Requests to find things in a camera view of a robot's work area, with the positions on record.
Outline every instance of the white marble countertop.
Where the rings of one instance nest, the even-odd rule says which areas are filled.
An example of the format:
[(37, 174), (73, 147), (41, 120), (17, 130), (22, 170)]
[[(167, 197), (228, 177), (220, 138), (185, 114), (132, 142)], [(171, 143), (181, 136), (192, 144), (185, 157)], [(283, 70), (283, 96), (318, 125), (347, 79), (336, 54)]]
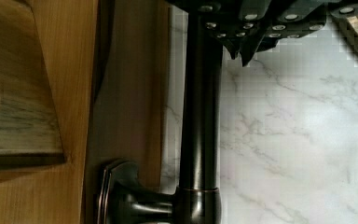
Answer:
[[(179, 171), (186, 14), (172, 15), (164, 192)], [(222, 223), (358, 224), (358, 59), (329, 23), (247, 67), (223, 61)]]

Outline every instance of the gray veining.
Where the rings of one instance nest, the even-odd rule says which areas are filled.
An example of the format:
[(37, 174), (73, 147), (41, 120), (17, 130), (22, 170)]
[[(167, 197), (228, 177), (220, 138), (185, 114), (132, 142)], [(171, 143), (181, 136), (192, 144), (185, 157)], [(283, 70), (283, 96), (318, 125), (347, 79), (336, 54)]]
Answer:
[[(162, 189), (177, 184), (186, 14), (172, 16)], [(358, 59), (331, 22), (247, 67), (223, 61), (222, 223), (358, 224)]]

